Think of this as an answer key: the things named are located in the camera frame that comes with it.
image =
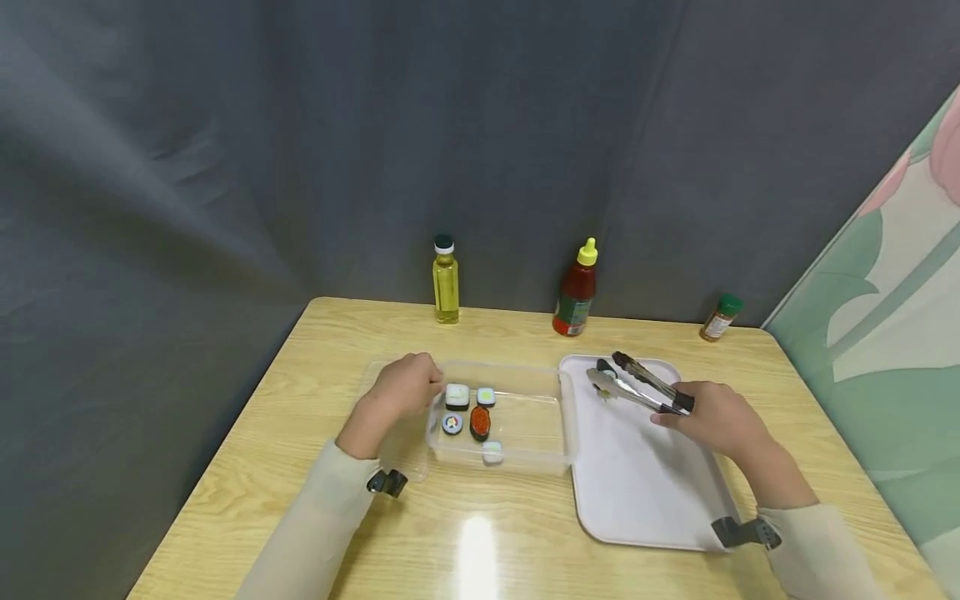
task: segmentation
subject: yellow oil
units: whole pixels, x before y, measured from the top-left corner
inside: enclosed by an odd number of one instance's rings
[[[437,323],[460,322],[460,274],[453,254],[437,254],[433,261],[433,298]]]

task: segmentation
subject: metal tongs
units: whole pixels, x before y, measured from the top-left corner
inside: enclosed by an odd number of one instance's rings
[[[618,377],[610,363],[601,358],[597,361],[596,369],[587,369],[587,377],[604,400],[612,396],[619,396],[645,406],[652,411],[673,415],[689,415],[693,411],[693,396],[677,392],[630,356],[623,352],[614,352],[613,362],[631,376],[653,386],[654,389],[670,398],[671,403],[667,404],[635,389],[634,386]]]

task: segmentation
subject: olive oil bottle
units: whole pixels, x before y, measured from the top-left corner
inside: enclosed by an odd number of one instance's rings
[[[455,324],[460,321],[460,273],[453,257],[453,238],[438,235],[433,239],[437,258],[433,261],[433,298],[436,303],[437,323]]]

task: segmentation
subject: wooden table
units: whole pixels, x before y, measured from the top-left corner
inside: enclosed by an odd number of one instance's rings
[[[712,345],[693,324],[591,317],[563,338],[550,317],[431,306],[310,302],[230,430],[130,598],[231,598],[347,417],[365,367],[427,350],[438,362],[555,367],[615,348],[672,362],[685,379],[725,381],[748,398],[811,485],[843,512],[891,598],[943,598],[914,545],[764,331],[733,328]],[[754,500],[721,459],[744,515]],[[333,598],[782,598],[756,545],[728,555],[606,545],[577,521],[569,475],[535,477],[433,461],[398,501],[377,498],[353,539]]]

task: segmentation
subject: right hand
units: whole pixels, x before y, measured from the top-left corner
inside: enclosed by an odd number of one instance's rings
[[[747,400],[729,385],[712,381],[681,381],[673,386],[678,392],[693,396],[693,413],[689,416],[651,416],[657,425],[676,429],[694,442],[735,463],[776,444],[760,415]]]

